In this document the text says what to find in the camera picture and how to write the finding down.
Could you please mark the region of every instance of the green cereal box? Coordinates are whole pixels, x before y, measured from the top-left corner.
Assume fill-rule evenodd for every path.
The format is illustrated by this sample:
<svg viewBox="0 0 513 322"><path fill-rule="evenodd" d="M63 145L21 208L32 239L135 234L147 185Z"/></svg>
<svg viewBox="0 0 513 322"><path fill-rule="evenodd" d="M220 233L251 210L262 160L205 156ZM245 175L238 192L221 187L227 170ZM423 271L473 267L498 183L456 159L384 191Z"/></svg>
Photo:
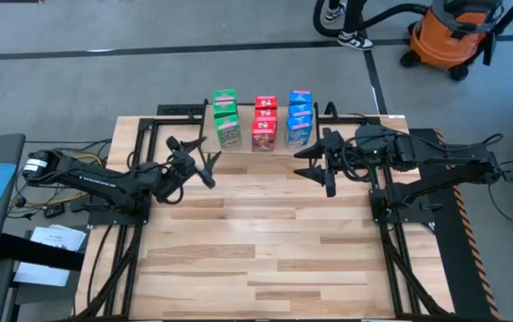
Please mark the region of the green cereal box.
<svg viewBox="0 0 513 322"><path fill-rule="evenodd" d="M240 127L239 117L237 115L229 115L214 120L217 129L221 147L227 148L235 144L240 144Z"/></svg>
<svg viewBox="0 0 513 322"><path fill-rule="evenodd" d="M237 113L237 104L235 101L214 102L213 115L215 120L221 117L234 115Z"/></svg>
<svg viewBox="0 0 513 322"><path fill-rule="evenodd" d="M234 89L218 89L213 92L213 104L227 101L237 101L237 93Z"/></svg>

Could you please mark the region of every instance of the red cereal box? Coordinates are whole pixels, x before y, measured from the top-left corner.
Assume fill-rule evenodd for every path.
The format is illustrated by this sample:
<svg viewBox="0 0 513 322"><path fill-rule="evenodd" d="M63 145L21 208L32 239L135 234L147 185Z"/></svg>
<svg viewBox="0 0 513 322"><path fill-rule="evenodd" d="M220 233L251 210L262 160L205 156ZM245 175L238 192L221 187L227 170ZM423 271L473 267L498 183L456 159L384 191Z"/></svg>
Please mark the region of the red cereal box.
<svg viewBox="0 0 513 322"><path fill-rule="evenodd" d="M273 109L255 109L255 121L278 123L278 114Z"/></svg>
<svg viewBox="0 0 513 322"><path fill-rule="evenodd" d="M274 150L276 124L274 122L254 121L250 132L253 152Z"/></svg>
<svg viewBox="0 0 513 322"><path fill-rule="evenodd" d="M257 96L255 97L255 108L276 109L276 96Z"/></svg>

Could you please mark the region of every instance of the person's foot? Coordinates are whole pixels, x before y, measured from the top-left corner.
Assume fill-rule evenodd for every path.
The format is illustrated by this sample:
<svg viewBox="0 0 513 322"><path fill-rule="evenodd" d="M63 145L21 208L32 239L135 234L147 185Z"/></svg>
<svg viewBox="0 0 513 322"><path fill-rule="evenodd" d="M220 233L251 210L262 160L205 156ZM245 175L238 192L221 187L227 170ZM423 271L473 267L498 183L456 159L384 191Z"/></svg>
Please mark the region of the person's foot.
<svg viewBox="0 0 513 322"><path fill-rule="evenodd" d="M326 13L324 14L324 22L325 23L334 23L338 17L341 15L346 14L346 5L345 4L338 4L338 8L336 9L330 9L328 8L326 10Z"/></svg>
<svg viewBox="0 0 513 322"><path fill-rule="evenodd" d="M338 35L338 43L344 47L362 51L374 48L374 43L370 41L370 39L360 35L357 31L352 33L342 31L340 35Z"/></svg>

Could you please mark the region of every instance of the stack of boxes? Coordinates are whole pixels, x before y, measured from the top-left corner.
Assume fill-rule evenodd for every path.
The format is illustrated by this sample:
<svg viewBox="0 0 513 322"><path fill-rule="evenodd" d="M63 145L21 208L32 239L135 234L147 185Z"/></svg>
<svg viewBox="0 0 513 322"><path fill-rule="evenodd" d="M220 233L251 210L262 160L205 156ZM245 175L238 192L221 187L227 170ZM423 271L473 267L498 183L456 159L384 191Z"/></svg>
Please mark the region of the stack of boxes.
<svg viewBox="0 0 513 322"><path fill-rule="evenodd" d="M276 96L255 98L255 120L250 131L253 152L274 150L278 126L277 102Z"/></svg>
<svg viewBox="0 0 513 322"><path fill-rule="evenodd" d="M286 147L295 148L308 144L312 132L312 92L291 90L289 117L286 120Z"/></svg>
<svg viewBox="0 0 513 322"><path fill-rule="evenodd" d="M234 89L219 89L213 93L214 127L221 147L240 144L240 124L237 115L237 94Z"/></svg>

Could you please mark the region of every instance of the vacuum hose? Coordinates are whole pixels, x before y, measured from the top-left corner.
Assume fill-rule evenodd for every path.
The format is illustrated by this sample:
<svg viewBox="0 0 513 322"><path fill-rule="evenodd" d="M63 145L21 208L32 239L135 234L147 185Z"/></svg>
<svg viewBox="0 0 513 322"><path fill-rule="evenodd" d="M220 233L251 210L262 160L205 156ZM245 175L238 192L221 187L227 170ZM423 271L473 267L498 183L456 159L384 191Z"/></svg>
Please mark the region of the vacuum hose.
<svg viewBox="0 0 513 322"><path fill-rule="evenodd" d="M322 9L324 7L325 0L316 0L316 6L314 7L314 28L316 31L318 31L321 35L326 37L337 37L341 30L330 30L325 28L322 25ZM376 23L383 21L385 19L388 19L392 17L392 15L398 14L398 13L419 13L421 15L425 15L427 13L427 10L429 9L428 6L422 5L422 4L399 4L396 5L383 13L380 13L376 15L375 17L366 20L362 23L360 23L357 26L357 30L364 30L369 27L374 26Z"/></svg>

